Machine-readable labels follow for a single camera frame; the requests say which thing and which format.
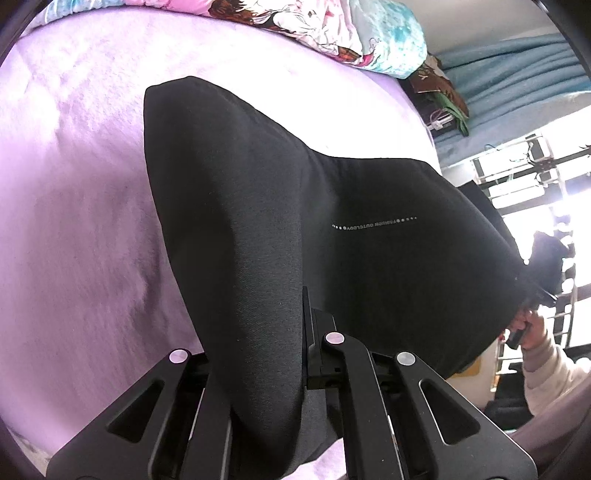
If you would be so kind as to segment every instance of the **lavender bedsheet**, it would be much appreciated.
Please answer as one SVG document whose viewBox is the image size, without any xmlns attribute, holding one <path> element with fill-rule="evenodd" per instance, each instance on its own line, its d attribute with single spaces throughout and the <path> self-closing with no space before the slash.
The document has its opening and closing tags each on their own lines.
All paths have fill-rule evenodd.
<svg viewBox="0 0 591 480">
<path fill-rule="evenodd" d="M 438 168 L 396 80 L 273 33 L 125 7 L 22 38 L 0 69 L 0 416 L 49 454 L 168 351 L 200 350 L 142 137 L 145 89 L 187 75 L 322 153 Z M 334 452 L 301 478 L 344 473 L 342 447 Z"/>
</svg>

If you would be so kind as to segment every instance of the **black metal bracket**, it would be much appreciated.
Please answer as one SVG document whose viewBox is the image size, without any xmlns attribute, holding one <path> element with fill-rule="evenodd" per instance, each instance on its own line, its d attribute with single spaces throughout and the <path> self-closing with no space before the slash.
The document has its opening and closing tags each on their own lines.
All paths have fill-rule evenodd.
<svg viewBox="0 0 591 480">
<path fill-rule="evenodd" d="M 59 450 L 46 478 L 224 480 L 231 443 L 230 405 L 205 354 L 180 349 Z"/>
<path fill-rule="evenodd" d="M 349 479 L 534 480 L 532 459 L 411 352 L 371 354 L 310 307 L 308 388 L 339 389 Z"/>
<path fill-rule="evenodd" d="M 531 458 L 410 352 L 370 353 L 303 291 L 303 380 L 337 388 L 349 480 L 535 480 Z M 52 458 L 48 480 L 226 480 L 232 409 L 175 350 Z"/>
</svg>

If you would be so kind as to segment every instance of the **white sleeve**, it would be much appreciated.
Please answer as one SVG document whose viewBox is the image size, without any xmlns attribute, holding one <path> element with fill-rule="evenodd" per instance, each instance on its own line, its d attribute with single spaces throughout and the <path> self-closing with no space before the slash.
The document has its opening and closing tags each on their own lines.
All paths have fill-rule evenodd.
<svg viewBox="0 0 591 480">
<path fill-rule="evenodd" d="M 525 399 L 533 415 L 541 413 L 589 376 L 589 362 L 575 364 L 554 343 L 554 336 L 549 332 L 542 345 L 523 350 L 523 359 Z"/>
</svg>

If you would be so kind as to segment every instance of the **gray fabric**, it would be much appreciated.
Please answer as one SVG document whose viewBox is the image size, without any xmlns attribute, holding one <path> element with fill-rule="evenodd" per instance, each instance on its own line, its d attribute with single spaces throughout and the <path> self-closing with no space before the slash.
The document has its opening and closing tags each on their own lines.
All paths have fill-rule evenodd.
<svg viewBox="0 0 591 480">
<path fill-rule="evenodd" d="M 511 435 L 533 458 L 548 465 L 566 447 L 591 407 L 591 377 Z"/>
</svg>

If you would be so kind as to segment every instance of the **person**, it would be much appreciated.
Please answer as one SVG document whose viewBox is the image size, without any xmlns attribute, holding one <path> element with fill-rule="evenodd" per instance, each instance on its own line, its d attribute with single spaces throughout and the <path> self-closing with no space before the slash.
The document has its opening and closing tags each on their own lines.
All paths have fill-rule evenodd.
<svg viewBox="0 0 591 480">
<path fill-rule="evenodd" d="M 509 329 L 524 330 L 528 324 L 521 350 L 525 399 L 534 418 L 511 437 L 543 471 L 568 445 L 591 408 L 591 361 L 575 363 L 568 358 L 535 311 L 519 312 Z"/>
</svg>

